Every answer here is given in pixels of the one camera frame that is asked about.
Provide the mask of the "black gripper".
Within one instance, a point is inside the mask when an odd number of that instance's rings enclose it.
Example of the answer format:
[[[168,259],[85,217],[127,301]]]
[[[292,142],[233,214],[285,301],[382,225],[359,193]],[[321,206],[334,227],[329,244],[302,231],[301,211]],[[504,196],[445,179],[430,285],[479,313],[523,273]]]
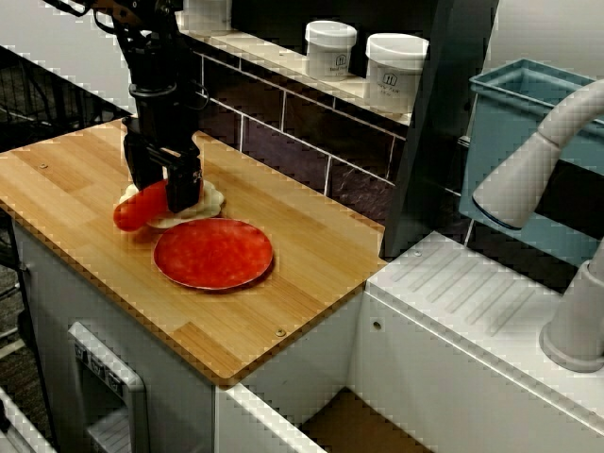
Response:
[[[178,87],[147,89],[130,87],[138,116],[125,120],[126,163],[137,189],[163,180],[162,166],[152,160],[152,150],[166,148],[178,154],[166,167],[166,198],[169,211],[181,212],[198,203],[203,189],[199,150],[193,143],[196,117],[186,107]]]

